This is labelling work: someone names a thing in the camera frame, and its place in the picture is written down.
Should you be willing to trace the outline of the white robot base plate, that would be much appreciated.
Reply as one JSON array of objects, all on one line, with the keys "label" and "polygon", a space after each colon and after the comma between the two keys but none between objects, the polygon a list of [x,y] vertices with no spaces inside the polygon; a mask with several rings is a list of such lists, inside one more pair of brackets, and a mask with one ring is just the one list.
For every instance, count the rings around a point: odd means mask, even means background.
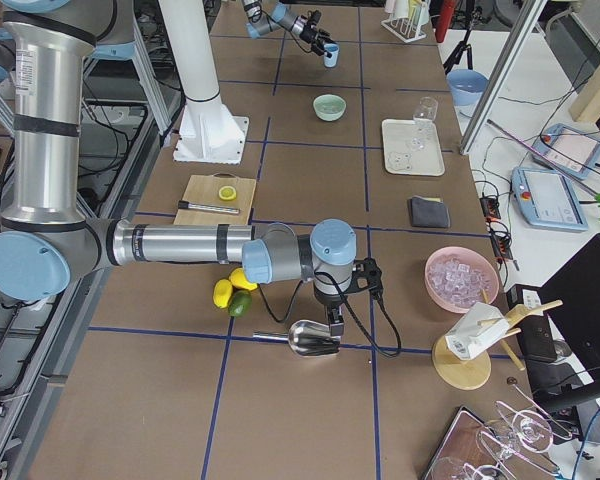
[{"label": "white robot base plate", "polygon": [[186,102],[174,150],[178,162],[239,164],[249,118],[233,116],[219,97]]}]

